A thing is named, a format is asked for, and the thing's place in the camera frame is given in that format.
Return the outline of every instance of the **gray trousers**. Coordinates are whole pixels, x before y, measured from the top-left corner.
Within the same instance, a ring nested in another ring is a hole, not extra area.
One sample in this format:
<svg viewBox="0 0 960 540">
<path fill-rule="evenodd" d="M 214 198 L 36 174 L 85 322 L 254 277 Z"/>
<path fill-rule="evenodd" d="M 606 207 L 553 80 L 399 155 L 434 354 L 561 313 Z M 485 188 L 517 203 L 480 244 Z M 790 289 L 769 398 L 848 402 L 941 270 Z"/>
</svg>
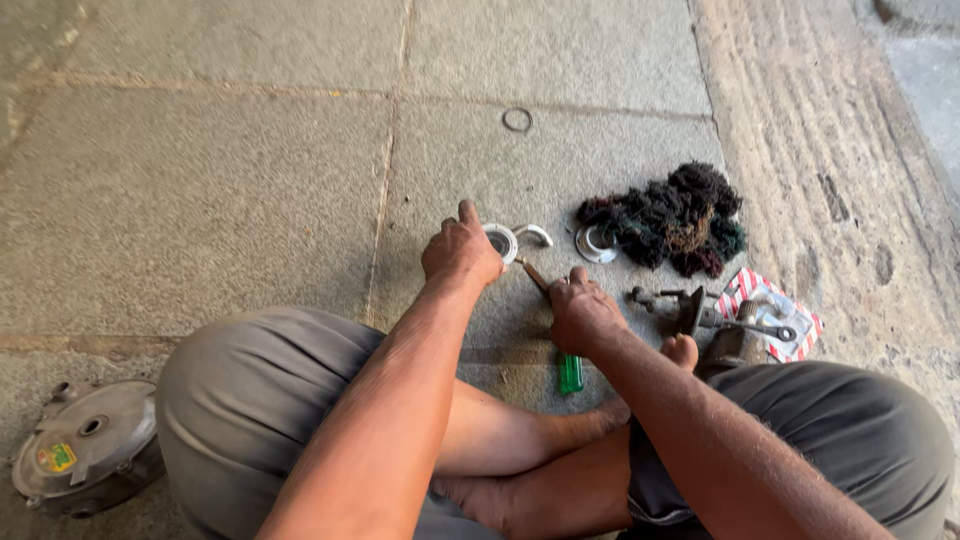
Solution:
<svg viewBox="0 0 960 540">
<path fill-rule="evenodd" d="M 253 538 L 310 437 L 383 337 L 328 313 L 283 307 L 213 323 L 180 344 L 160 378 L 158 431 L 172 493 L 201 536 Z M 905 385 L 820 362 L 738 368 L 708 383 L 898 538 L 932 540 L 942 529 L 953 450 L 936 412 Z M 625 534 L 709 538 L 636 421 L 630 446 L 624 504 L 636 528 Z M 427 494 L 415 538 L 500 536 Z"/>
</svg>

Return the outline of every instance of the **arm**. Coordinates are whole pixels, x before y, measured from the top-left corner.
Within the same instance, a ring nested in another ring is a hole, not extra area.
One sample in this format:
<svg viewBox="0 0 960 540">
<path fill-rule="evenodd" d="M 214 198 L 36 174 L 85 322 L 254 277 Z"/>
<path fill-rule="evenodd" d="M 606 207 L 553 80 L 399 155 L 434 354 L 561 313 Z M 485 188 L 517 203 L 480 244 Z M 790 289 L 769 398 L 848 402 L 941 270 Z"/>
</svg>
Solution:
<svg viewBox="0 0 960 540">
<path fill-rule="evenodd" d="M 460 218 L 431 239 L 426 285 L 314 434 L 257 538 L 413 535 L 470 312 L 504 270 L 473 203 Z"/>
<path fill-rule="evenodd" d="M 633 335 L 583 268 L 550 296 L 554 342 L 607 376 L 714 538 L 893 538 L 754 417 Z"/>
</svg>

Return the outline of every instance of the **hand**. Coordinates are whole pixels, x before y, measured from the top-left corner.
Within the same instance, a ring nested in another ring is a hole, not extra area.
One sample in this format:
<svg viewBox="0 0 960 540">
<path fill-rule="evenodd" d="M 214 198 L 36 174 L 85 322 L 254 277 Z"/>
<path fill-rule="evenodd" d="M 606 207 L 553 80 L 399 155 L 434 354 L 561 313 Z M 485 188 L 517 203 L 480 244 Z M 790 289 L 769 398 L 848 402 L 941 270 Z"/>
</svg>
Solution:
<svg viewBox="0 0 960 540">
<path fill-rule="evenodd" d="M 428 282 L 452 278 L 467 280 L 482 290 L 507 271 L 491 245 L 472 201 L 460 202 L 460 221 L 446 218 L 430 238 L 420 258 Z"/>
<path fill-rule="evenodd" d="M 587 270 L 577 266 L 570 279 L 550 285 L 553 326 L 550 339 L 561 351 L 589 356 L 590 344 L 611 331 L 627 329 L 627 320 L 609 294 L 597 282 L 587 280 Z"/>
</svg>

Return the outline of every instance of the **hairy forearm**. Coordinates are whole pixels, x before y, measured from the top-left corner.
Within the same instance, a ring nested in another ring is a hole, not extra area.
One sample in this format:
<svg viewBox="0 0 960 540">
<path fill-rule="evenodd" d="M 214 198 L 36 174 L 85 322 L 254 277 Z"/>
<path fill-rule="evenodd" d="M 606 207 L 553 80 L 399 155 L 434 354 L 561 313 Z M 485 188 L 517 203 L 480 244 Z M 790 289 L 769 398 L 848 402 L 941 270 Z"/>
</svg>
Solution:
<svg viewBox="0 0 960 540">
<path fill-rule="evenodd" d="M 429 282 L 314 434 L 259 538 L 410 538 L 479 289 Z"/>
<path fill-rule="evenodd" d="M 592 349 L 713 537 L 892 538 L 757 419 L 629 331 Z"/>
</svg>

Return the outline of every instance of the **mesh filter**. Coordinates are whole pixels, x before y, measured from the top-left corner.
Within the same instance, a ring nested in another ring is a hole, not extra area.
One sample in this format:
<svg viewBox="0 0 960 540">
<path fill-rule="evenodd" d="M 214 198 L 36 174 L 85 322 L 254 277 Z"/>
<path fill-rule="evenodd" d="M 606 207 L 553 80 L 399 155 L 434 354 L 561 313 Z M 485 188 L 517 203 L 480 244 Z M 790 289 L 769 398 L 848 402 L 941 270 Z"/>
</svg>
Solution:
<svg viewBox="0 0 960 540">
<path fill-rule="evenodd" d="M 510 253 L 510 238 L 500 231 L 487 231 L 487 239 L 501 257 Z"/>
</svg>

